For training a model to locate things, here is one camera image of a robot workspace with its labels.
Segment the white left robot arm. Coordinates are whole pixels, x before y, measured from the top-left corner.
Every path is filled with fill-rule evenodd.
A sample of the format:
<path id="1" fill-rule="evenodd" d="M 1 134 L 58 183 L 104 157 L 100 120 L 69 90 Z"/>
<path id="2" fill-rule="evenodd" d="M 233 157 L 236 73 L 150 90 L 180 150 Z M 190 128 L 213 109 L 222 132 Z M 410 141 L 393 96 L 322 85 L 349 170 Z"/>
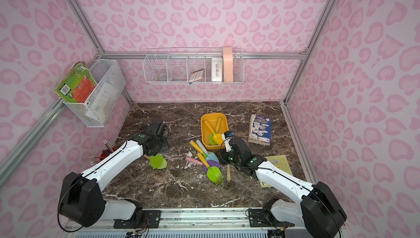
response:
<path id="1" fill-rule="evenodd" d="M 164 169 L 167 161 L 161 151 L 168 149 L 166 125 L 152 122 L 143 133 L 133 134 L 120 148 L 82 173 L 69 173 L 63 180 L 58 216 L 90 227 L 112 220 L 116 229 L 144 228 L 149 223 L 143 207 L 131 200 L 106 200 L 107 185 L 135 160 L 146 157 L 153 169 Z"/>

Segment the yellow plastic shovel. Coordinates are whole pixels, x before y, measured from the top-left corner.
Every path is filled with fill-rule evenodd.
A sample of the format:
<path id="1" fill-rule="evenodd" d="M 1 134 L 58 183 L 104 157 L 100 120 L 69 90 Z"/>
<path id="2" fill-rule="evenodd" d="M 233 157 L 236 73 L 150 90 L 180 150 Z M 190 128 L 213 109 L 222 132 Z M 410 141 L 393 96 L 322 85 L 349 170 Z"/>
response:
<path id="1" fill-rule="evenodd" d="M 210 130 L 211 134 L 209 136 L 209 141 L 210 144 L 213 146 L 216 145 L 222 145 L 223 144 L 223 136 L 222 134 L 218 134 L 213 127 L 211 126 L 211 124 L 206 120 L 204 121 L 204 124 L 207 126 L 207 128 Z"/>

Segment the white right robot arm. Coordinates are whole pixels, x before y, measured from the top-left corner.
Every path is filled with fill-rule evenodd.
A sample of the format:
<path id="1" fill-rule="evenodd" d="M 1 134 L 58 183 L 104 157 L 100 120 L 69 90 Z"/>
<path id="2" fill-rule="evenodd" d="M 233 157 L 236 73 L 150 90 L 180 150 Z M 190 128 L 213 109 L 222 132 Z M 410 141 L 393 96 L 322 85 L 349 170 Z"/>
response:
<path id="1" fill-rule="evenodd" d="M 246 142 L 226 132 L 223 136 L 220 158 L 260 182 L 266 183 L 291 199 L 271 199 L 257 219 L 266 226 L 276 228 L 291 223 L 306 228 L 314 238 L 341 236 L 341 227 L 347 215 L 331 189 L 323 182 L 316 184 L 298 179 L 277 168 L 266 158 L 253 154 Z"/>

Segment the blue shovel wooden handle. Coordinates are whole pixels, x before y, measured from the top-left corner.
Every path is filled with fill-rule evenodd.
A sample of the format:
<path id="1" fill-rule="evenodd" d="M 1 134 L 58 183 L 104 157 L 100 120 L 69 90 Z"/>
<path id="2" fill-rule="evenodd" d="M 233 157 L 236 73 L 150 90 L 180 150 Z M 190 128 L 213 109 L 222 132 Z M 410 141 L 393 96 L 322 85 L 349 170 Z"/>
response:
<path id="1" fill-rule="evenodd" d="M 231 181 L 231 166 L 229 164 L 226 166 L 226 180 Z"/>

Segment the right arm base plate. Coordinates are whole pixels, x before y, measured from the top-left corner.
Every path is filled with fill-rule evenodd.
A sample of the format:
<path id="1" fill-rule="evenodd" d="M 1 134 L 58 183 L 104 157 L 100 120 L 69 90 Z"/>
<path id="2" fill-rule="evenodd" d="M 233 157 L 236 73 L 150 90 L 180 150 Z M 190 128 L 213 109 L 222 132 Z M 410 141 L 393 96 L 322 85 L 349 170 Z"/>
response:
<path id="1" fill-rule="evenodd" d="M 245 214 L 248 217 L 250 227 L 289 228 L 295 226 L 295 224 L 290 222 L 280 222 L 276 220 L 269 211 L 262 208 L 248 208 L 245 211 Z"/>

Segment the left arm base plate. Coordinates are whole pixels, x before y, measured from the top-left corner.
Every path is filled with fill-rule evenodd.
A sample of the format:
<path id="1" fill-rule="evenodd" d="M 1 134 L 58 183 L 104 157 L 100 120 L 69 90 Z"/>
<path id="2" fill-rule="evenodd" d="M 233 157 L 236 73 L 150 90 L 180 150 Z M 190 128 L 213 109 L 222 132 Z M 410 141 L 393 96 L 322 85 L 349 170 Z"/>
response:
<path id="1" fill-rule="evenodd" d="M 157 229 L 161 220 L 161 210 L 138 210 L 129 220 L 115 220 L 114 229 Z"/>

